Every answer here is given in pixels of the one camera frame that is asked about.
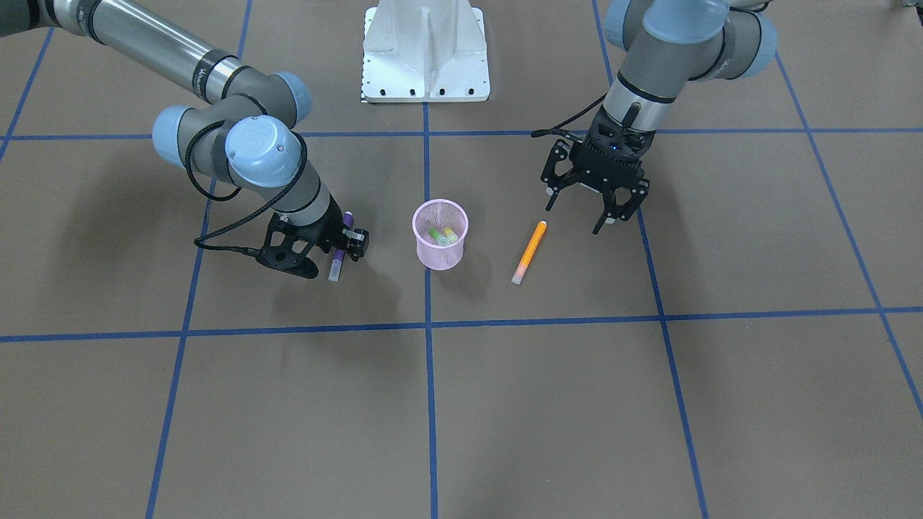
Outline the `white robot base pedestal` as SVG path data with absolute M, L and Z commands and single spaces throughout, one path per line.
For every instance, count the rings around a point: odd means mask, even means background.
M 470 2 L 379 1 L 363 21 L 363 102 L 489 99 L 485 16 Z

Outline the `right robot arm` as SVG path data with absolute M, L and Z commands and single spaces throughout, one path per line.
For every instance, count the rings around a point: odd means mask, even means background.
M 39 27 L 95 40 L 187 89 L 199 108 L 171 106 L 155 119 L 155 152 L 182 169 L 214 203 L 244 191 L 263 204 L 249 216 L 194 239 L 301 278 L 319 268 L 313 249 L 354 262 L 365 257 L 369 234 L 344 223 L 343 211 L 309 160 L 294 130 L 312 99 L 299 76 L 263 73 L 239 56 L 202 40 L 134 1 L 4 1 L 2 35 Z

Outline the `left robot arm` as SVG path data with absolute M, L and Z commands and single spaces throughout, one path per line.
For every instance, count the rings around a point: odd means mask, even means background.
M 774 58 L 778 32 L 765 1 L 613 1 L 604 17 L 607 42 L 626 56 L 580 137 L 566 123 L 537 129 L 556 136 L 541 181 L 556 203 L 580 185 L 603 198 L 594 224 L 629 220 L 650 191 L 642 157 L 686 84 L 749 78 Z

